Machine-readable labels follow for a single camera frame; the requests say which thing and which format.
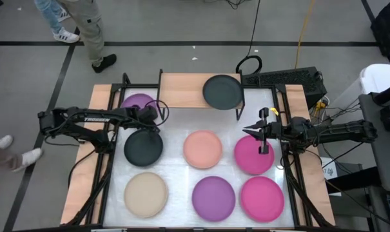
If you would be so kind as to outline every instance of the black metal frame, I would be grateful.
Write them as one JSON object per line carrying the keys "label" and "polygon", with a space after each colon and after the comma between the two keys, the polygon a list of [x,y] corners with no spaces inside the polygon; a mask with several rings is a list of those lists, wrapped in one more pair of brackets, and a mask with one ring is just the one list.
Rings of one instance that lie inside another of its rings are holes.
{"label": "black metal frame", "polygon": [[[291,120],[291,115],[289,112],[289,103],[288,103],[288,98],[286,96],[286,90],[284,85],[261,85],[261,83],[258,84],[258,86],[250,86],[250,85],[244,85],[243,82],[241,81],[242,86],[244,88],[264,88],[264,89],[270,89],[272,91],[272,96],[273,96],[273,104],[275,108],[279,109],[279,102],[278,102],[278,97],[277,97],[277,91],[279,91],[282,94],[282,98],[284,101],[284,108],[285,111],[282,111],[280,113],[285,113],[287,116],[288,122]],[[112,88],[110,90],[110,98],[109,98],[109,103],[108,103],[108,110],[113,108],[115,96],[117,92],[120,92],[120,97],[119,97],[119,102],[117,103],[118,107],[123,102],[124,95],[126,93],[126,90],[128,88],[160,88],[159,84],[132,84],[128,78],[128,76],[124,73],[123,78],[122,78],[122,83],[121,84],[112,84]],[[277,115],[277,122],[280,122],[280,115]],[[104,129],[107,131],[108,130],[108,125],[104,125]],[[86,224],[85,225],[62,225],[61,227],[53,227],[53,228],[43,228],[43,229],[30,229],[28,231],[36,231],[36,232],[54,232],[54,231],[64,231],[64,232],[89,232],[93,231],[94,229],[104,229],[102,224],[104,220],[104,214],[105,214],[105,209],[106,209],[106,204],[107,204],[107,198],[108,198],[108,191],[109,191],[109,185],[110,185],[110,174],[112,172],[113,168],[113,160],[114,160],[114,155],[115,151],[111,152],[108,154],[108,163],[105,171],[105,175],[109,173],[109,175],[106,175],[106,181],[101,183],[100,182],[100,175],[101,175],[101,170],[102,170],[102,164],[103,164],[103,158],[104,154],[99,154],[99,158],[97,160],[97,165],[96,165],[96,170],[94,173],[94,179],[93,179],[93,188],[92,188],[92,193],[95,196],[95,198],[98,196],[99,191],[96,192],[96,190],[102,189],[102,201],[101,201],[101,207],[99,210],[99,218],[97,221],[97,224],[91,224],[91,220],[93,217],[93,211],[94,211],[94,202],[89,202],[89,205],[91,203],[91,207],[89,207],[89,210],[87,211],[86,214]],[[300,168],[300,162],[299,162],[299,156],[296,155],[294,157],[295,159],[295,167],[297,171],[297,177],[298,177],[298,182],[300,186],[302,187],[303,190],[305,190],[305,185],[304,185],[304,180],[303,180],[303,174],[302,174],[302,169]],[[312,227],[312,220],[311,220],[311,215],[309,214],[309,211],[305,209],[305,218],[308,226],[301,226],[299,224],[299,216],[297,212],[297,203],[295,200],[295,192],[290,183],[288,183],[288,192],[289,192],[289,200],[291,202],[291,210],[292,210],[292,216],[293,216],[293,221],[294,221],[294,229],[292,230],[301,230],[301,231],[354,231],[358,232],[355,230],[345,230],[345,229],[337,229],[337,228],[327,228],[327,227]],[[204,229],[204,228],[193,228],[193,229],[166,229],[164,227],[160,227],[159,229],[133,229],[133,228],[128,228],[127,231],[159,231],[159,232],[166,232],[166,231],[222,231],[219,229]],[[225,231],[236,231],[236,232],[252,232],[252,231],[270,231],[269,229],[252,229],[252,228],[245,228],[245,229],[225,229]]]}
{"label": "black metal frame", "polygon": [[[164,111],[165,109],[162,108],[159,106],[159,97],[160,97],[160,94],[161,94],[161,83],[162,83],[162,73],[163,73],[163,69],[161,69],[159,71],[159,79],[157,81],[157,96],[156,96],[156,100],[157,101],[157,109],[159,111],[159,114],[161,115],[161,119],[163,120],[164,119]],[[242,112],[244,111],[244,108],[245,108],[245,91],[244,91],[244,81],[243,81],[243,78],[242,78],[242,70],[239,70],[239,73],[240,75],[240,85],[242,86],[242,107],[240,109],[240,112],[239,112],[239,109],[238,108],[235,108],[235,112],[236,112],[236,120],[239,121],[240,119],[240,116],[242,115]]]}

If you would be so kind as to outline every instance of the gray floor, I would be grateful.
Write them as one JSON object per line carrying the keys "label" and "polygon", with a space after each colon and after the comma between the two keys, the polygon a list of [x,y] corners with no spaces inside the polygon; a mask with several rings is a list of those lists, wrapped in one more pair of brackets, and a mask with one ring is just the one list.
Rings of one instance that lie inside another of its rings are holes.
{"label": "gray floor", "polygon": [[[4,0],[0,8],[0,41],[53,41],[32,0]],[[256,0],[232,10],[224,1],[98,0],[107,41],[248,41]],[[377,14],[389,0],[369,0]],[[298,41],[310,0],[262,0],[255,41]],[[64,22],[75,28],[71,20]],[[361,0],[318,0],[304,41],[374,41]],[[256,46],[252,53],[264,61],[263,72],[293,68],[296,47]],[[67,46],[0,46],[0,137],[11,133],[16,152],[33,147],[38,133],[37,112],[45,110],[66,56]],[[234,72],[247,46],[111,46],[118,63],[95,74],[83,46],[76,46],[61,88],[57,107],[87,107],[94,84],[121,81],[154,83],[165,72]],[[388,63],[376,47],[302,47],[300,67],[316,66],[324,74],[333,101],[359,71],[373,63]],[[245,73],[254,69],[245,64]],[[58,226],[67,192],[68,172],[75,148],[43,145],[14,230]],[[0,231],[3,230],[23,172],[0,169]]]}

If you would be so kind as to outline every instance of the pink plate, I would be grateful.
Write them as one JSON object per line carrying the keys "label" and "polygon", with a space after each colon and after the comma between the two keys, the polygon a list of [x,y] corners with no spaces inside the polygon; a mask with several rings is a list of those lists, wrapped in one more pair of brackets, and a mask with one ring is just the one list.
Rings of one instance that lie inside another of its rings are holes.
{"label": "pink plate", "polygon": [[259,154],[260,141],[251,135],[241,138],[235,146],[235,160],[239,168],[252,175],[260,175],[272,167],[275,160],[273,148],[268,142],[269,153]]}
{"label": "pink plate", "polygon": [[271,222],[284,210],[284,194],[273,180],[252,177],[242,186],[240,205],[257,222]]}

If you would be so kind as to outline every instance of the white sticker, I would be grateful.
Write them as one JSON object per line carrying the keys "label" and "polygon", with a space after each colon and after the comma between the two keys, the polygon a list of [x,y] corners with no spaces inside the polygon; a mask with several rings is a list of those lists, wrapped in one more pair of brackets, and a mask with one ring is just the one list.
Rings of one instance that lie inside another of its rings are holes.
{"label": "white sticker", "polygon": [[[325,164],[327,164],[327,163],[332,161],[332,159],[329,158],[329,157],[321,157],[321,160],[322,160],[322,167]],[[322,171],[324,172],[324,177],[327,180],[335,178],[335,177],[338,177],[338,174],[336,173],[335,162],[332,162],[332,163],[328,164],[326,167],[322,168]],[[338,197],[342,196],[341,193],[331,193],[329,195],[330,196],[338,196]]]}

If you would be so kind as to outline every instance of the white sneaker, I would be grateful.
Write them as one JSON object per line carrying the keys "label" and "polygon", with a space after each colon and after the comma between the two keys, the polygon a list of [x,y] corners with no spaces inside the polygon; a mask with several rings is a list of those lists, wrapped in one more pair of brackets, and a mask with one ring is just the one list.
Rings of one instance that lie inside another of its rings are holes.
{"label": "white sneaker", "polygon": [[28,166],[34,164],[40,156],[43,154],[43,151],[41,148],[36,148],[31,151],[27,151],[26,153],[22,154],[23,161],[21,163],[21,167],[14,169],[13,171],[20,171],[22,169],[27,168]]}
{"label": "white sneaker", "polygon": [[13,143],[13,137],[11,135],[6,135],[0,139],[0,148],[7,149]]}
{"label": "white sneaker", "polygon": [[53,37],[55,40],[65,43],[76,43],[80,39],[78,35],[68,32],[64,28],[61,28],[58,34],[53,33]]}
{"label": "white sneaker", "polygon": [[61,9],[61,14],[59,16],[57,16],[57,20],[59,22],[62,22],[66,19],[70,18],[70,14],[67,13],[66,10],[64,10],[63,8]]}

